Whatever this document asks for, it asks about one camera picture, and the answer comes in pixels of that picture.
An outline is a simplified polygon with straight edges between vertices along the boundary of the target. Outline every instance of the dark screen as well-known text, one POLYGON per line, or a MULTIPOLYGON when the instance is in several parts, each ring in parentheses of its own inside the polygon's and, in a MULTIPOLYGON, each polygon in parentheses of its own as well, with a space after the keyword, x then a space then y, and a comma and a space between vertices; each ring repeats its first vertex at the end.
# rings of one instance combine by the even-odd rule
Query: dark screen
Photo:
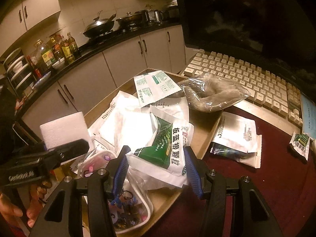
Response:
POLYGON ((181 16, 188 47, 221 43, 279 58, 294 68, 314 65, 313 0, 178 0, 178 4, 184 5, 181 16))

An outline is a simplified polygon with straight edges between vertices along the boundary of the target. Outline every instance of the tile wall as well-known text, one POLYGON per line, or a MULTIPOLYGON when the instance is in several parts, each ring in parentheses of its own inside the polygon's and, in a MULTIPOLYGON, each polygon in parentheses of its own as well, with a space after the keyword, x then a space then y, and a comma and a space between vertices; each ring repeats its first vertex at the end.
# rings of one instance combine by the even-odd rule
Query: tile wall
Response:
MULTIPOLYGON (((38 39, 44 42, 54 32, 62 29, 60 33, 67 38, 67 33, 71 32, 78 46, 88 41, 83 32, 93 19, 97 17, 98 11, 101 11, 100 18, 109 18, 116 13, 116 19, 126 16, 127 12, 145 9, 146 4, 153 5, 152 9, 162 10, 171 0, 59 0, 61 13, 58 22, 44 26, 36 34, 28 37, 21 44, 23 53, 29 55, 35 50, 34 44, 38 39)), ((113 30, 119 27, 115 22, 113 30)))

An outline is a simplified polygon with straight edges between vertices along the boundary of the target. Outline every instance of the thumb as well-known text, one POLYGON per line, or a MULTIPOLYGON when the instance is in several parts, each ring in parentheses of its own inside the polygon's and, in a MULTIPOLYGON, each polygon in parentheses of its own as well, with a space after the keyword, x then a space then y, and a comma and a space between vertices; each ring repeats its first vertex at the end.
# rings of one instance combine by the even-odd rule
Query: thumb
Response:
POLYGON ((12 204, 10 199, 5 195, 0 195, 0 211, 1 214, 14 215, 21 217, 23 215, 22 210, 16 205, 12 204))

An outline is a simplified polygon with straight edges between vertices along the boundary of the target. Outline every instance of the white foam block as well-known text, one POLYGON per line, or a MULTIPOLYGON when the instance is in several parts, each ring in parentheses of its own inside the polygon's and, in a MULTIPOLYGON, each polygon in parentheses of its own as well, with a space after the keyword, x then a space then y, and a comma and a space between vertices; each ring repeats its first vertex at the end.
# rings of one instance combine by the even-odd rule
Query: white foam block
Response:
POLYGON ((79 139, 89 143, 89 151, 94 149, 82 112, 43 124, 40 130, 48 150, 79 139))

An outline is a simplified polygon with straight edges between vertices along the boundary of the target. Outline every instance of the computer monitor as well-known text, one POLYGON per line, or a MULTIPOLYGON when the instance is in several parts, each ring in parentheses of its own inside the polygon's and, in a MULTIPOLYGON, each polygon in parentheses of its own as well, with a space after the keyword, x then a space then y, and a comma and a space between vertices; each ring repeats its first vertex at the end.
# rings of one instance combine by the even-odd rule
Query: computer monitor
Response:
POLYGON ((177 1, 187 47, 260 65, 306 93, 313 88, 315 0, 177 1))

